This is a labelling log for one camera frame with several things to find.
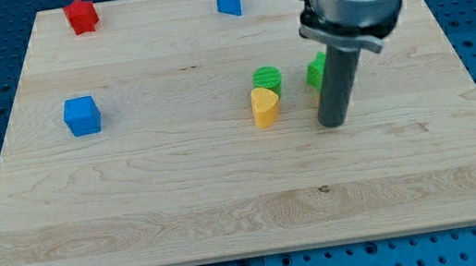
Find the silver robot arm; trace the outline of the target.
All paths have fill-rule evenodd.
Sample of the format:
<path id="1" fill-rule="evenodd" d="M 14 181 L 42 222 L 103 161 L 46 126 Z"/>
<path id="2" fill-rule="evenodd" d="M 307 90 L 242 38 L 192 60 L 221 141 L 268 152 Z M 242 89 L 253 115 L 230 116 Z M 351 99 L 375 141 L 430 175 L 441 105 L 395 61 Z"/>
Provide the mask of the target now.
<path id="1" fill-rule="evenodd" d="M 340 127 L 347 116 L 360 52 L 379 54 L 395 28 L 402 0 L 300 0 L 299 36 L 323 43 L 324 70 L 317 120 Z"/>

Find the black and silver clamp mount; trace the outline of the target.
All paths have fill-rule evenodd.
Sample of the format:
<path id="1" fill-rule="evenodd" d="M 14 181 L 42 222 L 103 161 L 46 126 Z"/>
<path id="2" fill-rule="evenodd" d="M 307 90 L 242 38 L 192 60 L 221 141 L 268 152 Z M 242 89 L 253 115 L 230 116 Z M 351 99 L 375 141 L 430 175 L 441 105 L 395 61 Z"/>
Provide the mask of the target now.
<path id="1" fill-rule="evenodd" d="M 345 53 L 380 53 L 395 28 L 402 0 L 300 0 L 299 36 Z"/>

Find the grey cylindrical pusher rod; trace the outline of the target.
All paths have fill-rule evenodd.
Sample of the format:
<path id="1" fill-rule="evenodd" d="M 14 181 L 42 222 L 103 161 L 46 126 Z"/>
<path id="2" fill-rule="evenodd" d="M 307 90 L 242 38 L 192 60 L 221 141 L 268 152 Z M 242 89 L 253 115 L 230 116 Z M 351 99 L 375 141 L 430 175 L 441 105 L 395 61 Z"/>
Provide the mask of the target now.
<path id="1" fill-rule="evenodd" d="M 329 46 L 325 53 L 317 120 L 324 127 L 340 127 L 346 121 L 360 51 Z"/>

